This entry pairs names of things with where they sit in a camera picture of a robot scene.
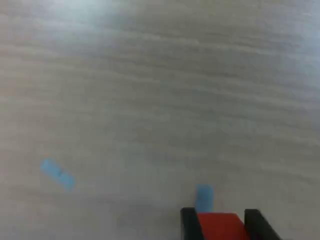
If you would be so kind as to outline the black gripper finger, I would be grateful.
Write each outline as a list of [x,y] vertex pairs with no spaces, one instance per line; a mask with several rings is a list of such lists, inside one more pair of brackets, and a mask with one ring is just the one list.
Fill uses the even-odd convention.
[[258,209],[244,210],[244,228],[250,240],[281,240]]
[[183,207],[180,210],[180,239],[204,240],[204,234],[194,207]]

